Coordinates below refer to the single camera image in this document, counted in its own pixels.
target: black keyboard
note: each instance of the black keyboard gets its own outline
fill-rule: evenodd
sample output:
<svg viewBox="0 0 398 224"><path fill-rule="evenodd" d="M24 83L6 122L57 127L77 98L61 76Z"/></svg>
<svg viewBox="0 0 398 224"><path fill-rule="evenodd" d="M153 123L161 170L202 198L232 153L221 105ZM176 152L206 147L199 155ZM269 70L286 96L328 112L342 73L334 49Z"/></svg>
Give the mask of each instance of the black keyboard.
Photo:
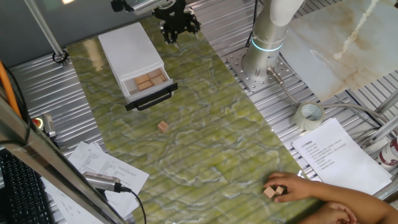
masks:
<svg viewBox="0 0 398 224"><path fill-rule="evenodd" d="M40 176L10 152L0 150L0 168L7 193L8 224L53 224Z"/></svg>

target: tape roll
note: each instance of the tape roll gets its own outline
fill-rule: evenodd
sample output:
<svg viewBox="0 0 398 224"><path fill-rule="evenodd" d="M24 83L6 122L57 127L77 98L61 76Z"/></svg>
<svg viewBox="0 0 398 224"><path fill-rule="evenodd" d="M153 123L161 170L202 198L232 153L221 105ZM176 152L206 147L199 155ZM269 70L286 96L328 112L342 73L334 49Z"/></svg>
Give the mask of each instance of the tape roll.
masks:
<svg viewBox="0 0 398 224"><path fill-rule="evenodd" d="M325 119L325 110L314 102L302 103L292 118L292 122L306 131L316 129Z"/></svg>

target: wooden block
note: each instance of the wooden block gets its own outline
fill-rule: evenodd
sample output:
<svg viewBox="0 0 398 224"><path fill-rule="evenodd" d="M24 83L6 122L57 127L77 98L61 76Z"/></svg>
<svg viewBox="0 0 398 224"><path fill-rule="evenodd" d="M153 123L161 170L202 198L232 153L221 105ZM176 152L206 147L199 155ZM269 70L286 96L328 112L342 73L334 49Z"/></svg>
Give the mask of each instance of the wooden block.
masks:
<svg viewBox="0 0 398 224"><path fill-rule="evenodd" d="M166 81L166 78L164 77L164 75L159 75L159 77L162 79L162 81Z"/></svg>
<svg viewBox="0 0 398 224"><path fill-rule="evenodd" d="M275 190L275 194L281 195L283 193L284 193L284 189L281 186L278 186L278 188L276 188L276 190Z"/></svg>
<svg viewBox="0 0 398 224"><path fill-rule="evenodd" d="M163 133L166 133L166 131L169 129L169 125L168 125L166 122L162 121L162 122L160 122L160 123L157 125L157 128L158 128L160 131L162 131Z"/></svg>
<svg viewBox="0 0 398 224"><path fill-rule="evenodd" d="M153 84L152 84L151 81L146 81L146 82L141 83L140 85L138 85L138 89L139 89L139 91L142 91L142 90L146 90L146 89L148 89L149 87L152 87L152 86L153 86Z"/></svg>
<svg viewBox="0 0 398 224"><path fill-rule="evenodd" d="M272 198L275 194L275 190L272 189L271 187L267 187L265 191L263 192L264 195L268 196L269 198Z"/></svg>
<svg viewBox="0 0 398 224"><path fill-rule="evenodd" d="M155 78L156 76L159 76L161 74L163 74L163 73L162 73L162 71L159 68L157 70L148 72L149 78Z"/></svg>
<svg viewBox="0 0 398 224"><path fill-rule="evenodd" d="M141 75L137 78L134 78L134 81L136 81L137 85L140 85L141 83L149 81L149 76L147 74Z"/></svg>
<svg viewBox="0 0 398 224"><path fill-rule="evenodd" d="M163 80L160 77L155 77L155 78L151 78L150 80L152 82L152 84L154 85L159 85L163 82Z"/></svg>

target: human hand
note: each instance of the human hand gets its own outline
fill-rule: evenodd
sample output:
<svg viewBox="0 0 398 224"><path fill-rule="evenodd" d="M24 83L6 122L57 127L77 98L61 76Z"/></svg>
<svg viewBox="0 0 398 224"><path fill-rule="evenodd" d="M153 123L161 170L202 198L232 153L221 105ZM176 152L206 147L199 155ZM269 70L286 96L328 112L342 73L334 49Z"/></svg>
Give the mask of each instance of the human hand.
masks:
<svg viewBox="0 0 398 224"><path fill-rule="evenodd" d="M354 213L345 205L328 202L299 224L356 224Z"/></svg>
<svg viewBox="0 0 398 224"><path fill-rule="evenodd" d="M265 188L275 185L287 187L287 194L277 196L275 202L290 202L311 197L314 182L288 172L273 172L264 185Z"/></svg>

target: black drawer handle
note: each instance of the black drawer handle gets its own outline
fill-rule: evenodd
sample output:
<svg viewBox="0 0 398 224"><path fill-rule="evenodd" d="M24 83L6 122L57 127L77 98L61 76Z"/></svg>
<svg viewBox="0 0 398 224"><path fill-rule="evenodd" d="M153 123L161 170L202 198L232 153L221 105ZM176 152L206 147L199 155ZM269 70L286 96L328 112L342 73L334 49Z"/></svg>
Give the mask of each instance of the black drawer handle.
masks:
<svg viewBox="0 0 398 224"><path fill-rule="evenodd" d="M163 102L163 101L169 99L170 97L172 97L173 91L175 91L177 89L178 89L177 83L169 85L168 87L166 87L160 91L157 91L151 95L145 96L141 99L138 99L134 102L131 102L131 103L125 105L126 110L130 111L130 110L133 110L134 108L137 108L137 110L142 111L142 110L148 109L151 106L154 106L154 105L156 105L160 102Z"/></svg>
<svg viewBox="0 0 398 224"><path fill-rule="evenodd" d="M161 98L159 98L159 99L157 99L155 101L147 103L144 106L140 107L140 106L136 105L137 106L136 108L137 108L137 110L142 111L142 110L150 108L151 106L155 106L156 104L158 104L160 102L163 102L163 101L169 99L170 97L172 97L172 92L171 91L169 92L169 94L167 94L167 95L165 95L165 96L163 96L163 97L161 97Z"/></svg>

